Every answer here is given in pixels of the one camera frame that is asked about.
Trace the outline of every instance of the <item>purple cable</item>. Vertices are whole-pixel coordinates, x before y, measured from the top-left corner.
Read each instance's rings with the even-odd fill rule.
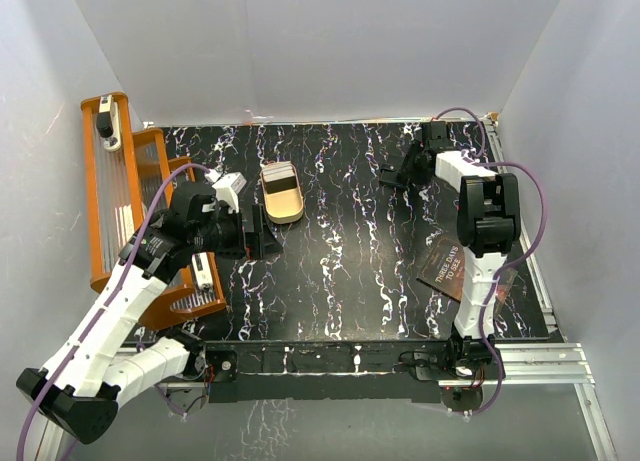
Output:
[[[487,135],[485,134],[484,123],[482,123],[482,121],[480,121],[480,119],[478,119],[478,117],[473,113],[473,111],[471,111],[470,109],[467,109],[467,108],[463,108],[461,106],[455,106],[453,108],[445,109],[440,114],[435,115],[433,117],[433,119],[439,119],[441,116],[443,116],[443,115],[445,115],[447,113],[450,113],[452,111],[464,111],[469,116],[471,116],[476,123],[478,123],[478,129],[480,130],[480,136],[481,136],[482,139],[481,139],[481,143],[480,143],[480,152],[478,154],[476,154],[475,157],[479,158],[481,156],[484,156]]]
[[[482,308],[480,309],[480,336],[482,336],[482,342],[485,344],[485,346],[491,353],[491,356],[493,356],[493,359],[498,365],[498,384],[496,386],[496,390],[494,391],[489,401],[487,401],[484,405],[478,408],[477,411],[475,411],[475,413],[482,413],[483,411],[486,411],[487,409],[489,409],[491,405],[498,398],[498,395],[500,394],[500,389],[502,389],[502,377],[504,376],[504,366],[502,365],[502,360],[498,356],[498,353],[493,348],[493,346],[491,346],[491,343],[489,343],[489,340],[487,339],[487,336],[484,332],[484,314],[485,314],[485,311],[487,310],[487,305],[489,304],[491,297],[496,292],[500,275],[505,270],[509,268],[515,268],[516,266],[519,266],[521,263],[523,263],[529,256],[533,254],[533,252],[536,250],[536,248],[540,244],[540,241],[542,240],[542,235],[544,234],[544,230],[547,226],[547,200],[544,194],[544,190],[542,189],[542,186],[540,185],[540,181],[538,180],[538,178],[531,171],[529,171],[527,167],[523,166],[520,163],[511,163],[511,162],[503,161],[503,162],[497,162],[497,163],[481,163],[481,164],[478,164],[478,166],[483,166],[485,168],[493,168],[497,166],[508,166],[511,168],[517,168],[521,170],[523,173],[529,176],[529,178],[531,178],[531,181],[533,181],[533,184],[535,184],[536,188],[538,189],[538,194],[540,195],[540,211],[541,211],[540,227],[538,228],[538,234],[536,234],[536,237],[533,240],[533,243],[531,243],[531,246],[529,247],[529,249],[527,249],[527,251],[518,259],[515,259],[514,261],[511,261],[510,263],[507,263],[496,270],[495,274],[493,275],[493,283],[491,284],[491,289],[489,289],[489,293],[487,294],[487,297],[484,299],[482,303]]]
[[[144,349],[145,349],[145,345],[142,343],[142,341],[138,341],[136,343],[136,351],[140,353],[144,351]],[[178,406],[173,401],[171,401],[171,399],[169,399],[169,396],[167,396],[167,394],[164,391],[162,391],[162,388],[160,386],[158,386],[157,384],[154,384],[153,387],[156,388],[156,391],[158,391],[158,394],[162,396],[162,399],[164,399],[164,401],[169,405],[171,409],[173,409],[180,416],[187,415],[187,412],[185,410],[183,410],[180,406]]]
[[[131,250],[129,257],[127,258],[127,262],[124,265],[122,276],[120,276],[120,279],[118,280],[118,283],[113,289],[113,292],[109,295],[107,300],[104,302],[104,307],[108,307],[113,302],[116,295],[122,289],[122,285],[124,284],[124,281],[127,275],[129,274],[129,270],[133,265],[133,260],[135,259],[136,254],[138,253],[138,249],[140,248],[140,243],[142,242],[144,233],[147,230],[147,227],[149,226],[149,222],[151,221],[151,215],[153,214],[156,207],[158,206],[158,203],[160,202],[160,199],[162,198],[162,196],[164,196],[165,189],[167,189],[167,186],[169,186],[169,183],[171,183],[178,176],[178,174],[180,174],[183,171],[186,171],[189,168],[201,169],[205,172],[209,172],[209,168],[205,166],[202,166],[200,164],[195,164],[195,163],[188,163],[180,166],[173,173],[171,173],[171,175],[167,179],[164,180],[164,182],[156,192],[156,195],[153,197],[153,201],[151,201],[151,204],[149,205],[149,209],[147,209],[147,215],[145,216],[144,221],[142,222],[142,225],[140,226],[140,229],[138,231],[138,236],[136,236],[136,240],[133,243],[133,249]],[[96,325],[96,323],[102,316],[102,313],[104,313],[104,309],[100,309],[98,310],[98,312],[96,312],[95,316],[91,319],[91,321],[89,321],[84,331],[82,331],[80,336],[78,336],[78,343],[82,343],[86,339],[86,337],[89,335],[93,327]],[[47,395],[47,393],[51,389],[51,386],[53,386],[53,383],[55,383],[56,379],[58,379],[62,371],[64,371],[64,369],[67,367],[69,362],[73,359],[73,356],[78,351],[78,348],[79,346],[76,345],[69,350],[69,353],[64,357],[64,359],[62,360],[58,368],[53,372],[51,377],[47,380],[43,388],[40,390],[40,393],[38,393],[38,396],[36,396],[36,399],[33,401],[33,404],[31,405],[31,409],[29,409],[29,413],[27,414],[27,417],[24,420],[24,424],[22,425],[22,431],[20,431],[20,437],[18,438],[18,448],[16,452],[17,461],[24,461],[24,448],[27,442],[27,434],[29,433],[29,428],[31,427],[33,418],[35,418],[35,415],[38,412],[40,405],[42,404],[42,400]],[[69,454],[71,454],[71,451],[69,451],[68,453],[65,453],[65,456],[69,456]]]

